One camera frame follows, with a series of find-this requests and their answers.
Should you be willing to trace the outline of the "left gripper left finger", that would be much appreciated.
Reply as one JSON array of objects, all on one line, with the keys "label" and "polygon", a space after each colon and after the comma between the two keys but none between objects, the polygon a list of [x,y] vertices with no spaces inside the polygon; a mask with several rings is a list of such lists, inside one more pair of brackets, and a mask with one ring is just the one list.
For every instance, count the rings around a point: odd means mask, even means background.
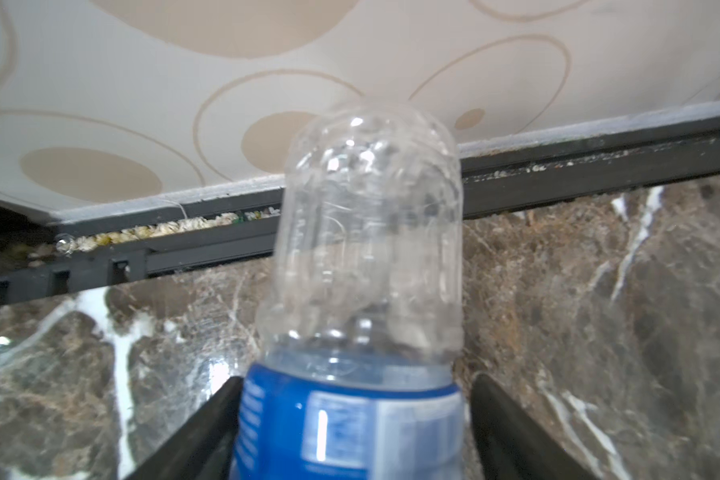
[{"label": "left gripper left finger", "polygon": [[128,480],[227,479],[243,385],[243,378],[229,378]]}]

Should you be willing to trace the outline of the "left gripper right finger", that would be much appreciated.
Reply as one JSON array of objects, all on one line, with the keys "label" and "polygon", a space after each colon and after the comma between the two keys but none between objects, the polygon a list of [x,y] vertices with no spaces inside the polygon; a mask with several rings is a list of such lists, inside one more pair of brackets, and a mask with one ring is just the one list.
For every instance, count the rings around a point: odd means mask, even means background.
[{"label": "left gripper right finger", "polygon": [[473,378],[470,417],[486,479],[596,479],[485,373]]}]

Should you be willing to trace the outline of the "blue label clear bottle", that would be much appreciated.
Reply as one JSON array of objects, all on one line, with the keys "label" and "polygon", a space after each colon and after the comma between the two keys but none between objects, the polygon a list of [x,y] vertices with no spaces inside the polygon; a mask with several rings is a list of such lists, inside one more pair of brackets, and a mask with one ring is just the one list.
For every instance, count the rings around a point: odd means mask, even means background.
[{"label": "blue label clear bottle", "polygon": [[232,478],[462,477],[457,154],[401,103],[348,103],[297,135]]}]

